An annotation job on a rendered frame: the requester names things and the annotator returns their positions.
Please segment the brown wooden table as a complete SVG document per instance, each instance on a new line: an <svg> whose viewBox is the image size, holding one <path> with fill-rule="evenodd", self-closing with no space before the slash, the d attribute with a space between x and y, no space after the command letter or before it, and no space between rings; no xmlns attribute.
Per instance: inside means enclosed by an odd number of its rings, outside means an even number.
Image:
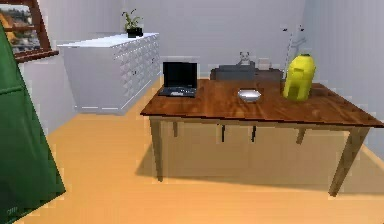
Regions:
<svg viewBox="0 0 384 224"><path fill-rule="evenodd" d="M345 147L329 188L336 196L372 128L384 123L320 83L311 85L305 101L282 96L283 84L270 81L225 81L200 79L193 98L155 94L141 111L150 121L156 177L163 180L161 126L201 123L222 126L293 128L302 140L308 129L347 131Z"/></svg>

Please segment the black laptop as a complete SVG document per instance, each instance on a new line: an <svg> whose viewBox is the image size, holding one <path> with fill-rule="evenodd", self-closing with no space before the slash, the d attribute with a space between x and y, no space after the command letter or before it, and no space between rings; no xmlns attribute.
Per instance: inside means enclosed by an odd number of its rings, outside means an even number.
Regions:
<svg viewBox="0 0 384 224"><path fill-rule="evenodd" d="M159 96L192 97L197 91L197 64L190 62L164 62L164 85Z"/></svg>

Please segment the white bowl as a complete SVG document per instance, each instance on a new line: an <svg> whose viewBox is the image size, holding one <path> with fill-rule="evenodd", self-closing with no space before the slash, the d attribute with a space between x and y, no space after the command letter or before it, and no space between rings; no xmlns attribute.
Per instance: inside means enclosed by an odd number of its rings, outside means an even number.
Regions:
<svg viewBox="0 0 384 224"><path fill-rule="evenodd" d="M240 89L238 96L244 102L255 102L261 97L261 93L255 89Z"/></svg>

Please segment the white chest of drawers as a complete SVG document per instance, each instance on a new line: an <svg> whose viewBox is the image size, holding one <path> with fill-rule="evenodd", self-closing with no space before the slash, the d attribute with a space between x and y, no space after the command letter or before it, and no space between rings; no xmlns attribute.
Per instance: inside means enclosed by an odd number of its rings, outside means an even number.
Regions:
<svg viewBox="0 0 384 224"><path fill-rule="evenodd" d="M161 74L157 33L62 44L60 53L80 113L123 115Z"/></svg>

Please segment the green plant in black pot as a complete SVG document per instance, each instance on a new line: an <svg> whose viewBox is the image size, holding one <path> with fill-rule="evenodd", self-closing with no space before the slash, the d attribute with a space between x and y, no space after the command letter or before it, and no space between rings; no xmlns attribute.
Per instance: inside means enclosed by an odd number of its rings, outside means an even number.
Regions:
<svg viewBox="0 0 384 224"><path fill-rule="evenodd" d="M132 10L130 13L126 11L122 13L126 20L124 29L129 38L136 38L137 36L142 36L142 29L138 26L138 23L140 20L142 20L142 17L135 16L134 18L131 18L133 12L134 10Z"/></svg>

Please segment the yellow jug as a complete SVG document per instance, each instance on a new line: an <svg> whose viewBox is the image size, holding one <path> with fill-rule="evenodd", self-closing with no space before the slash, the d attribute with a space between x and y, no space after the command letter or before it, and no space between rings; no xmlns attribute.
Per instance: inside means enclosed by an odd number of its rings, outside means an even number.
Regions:
<svg viewBox="0 0 384 224"><path fill-rule="evenodd" d="M316 65L310 54L296 56L288 67L283 96L294 101L308 99Z"/></svg>

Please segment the brown framed window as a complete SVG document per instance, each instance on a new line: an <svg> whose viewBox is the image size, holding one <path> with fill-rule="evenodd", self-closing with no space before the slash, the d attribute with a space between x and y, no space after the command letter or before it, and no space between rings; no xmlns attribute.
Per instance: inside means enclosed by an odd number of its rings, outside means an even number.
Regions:
<svg viewBox="0 0 384 224"><path fill-rule="evenodd" d="M18 63L59 54L51 47L38 0L0 0L0 23Z"/></svg>

